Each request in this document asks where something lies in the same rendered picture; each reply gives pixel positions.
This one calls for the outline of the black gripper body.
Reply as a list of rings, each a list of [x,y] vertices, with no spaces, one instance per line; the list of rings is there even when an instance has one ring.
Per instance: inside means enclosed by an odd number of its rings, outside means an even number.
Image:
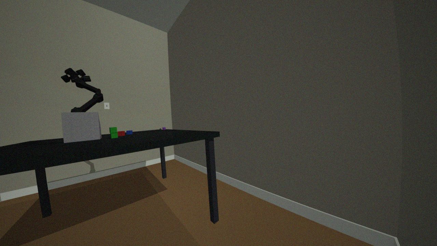
[[[67,82],[70,82],[70,79],[72,79],[73,76],[78,76],[78,75],[85,76],[86,74],[85,74],[85,72],[83,72],[82,69],[80,69],[80,70],[78,70],[77,74],[74,74],[74,75],[72,75],[70,77],[61,76],[61,79],[63,79],[64,82],[67,83]]]

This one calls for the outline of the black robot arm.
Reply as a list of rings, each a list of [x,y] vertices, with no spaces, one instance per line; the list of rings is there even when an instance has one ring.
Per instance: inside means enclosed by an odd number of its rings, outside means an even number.
[[[66,74],[72,76],[74,74],[77,74],[75,71],[73,71],[73,69],[69,68],[66,69],[64,71]],[[71,112],[86,112],[87,110],[89,110],[89,108],[91,108],[93,105],[95,105],[96,103],[100,103],[103,101],[103,94],[101,93],[99,88],[95,88],[91,85],[88,85],[86,82],[91,82],[91,79],[89,76],[73,76],[71,79],[71,82],[75,82],[75,85],[78,88],[85,88],[89,91],[94,92],[94,96],[91,100],[89,100],[88,102],[86,102],[84,105],[82,105],[80,108],[73,108],[71,110]]]

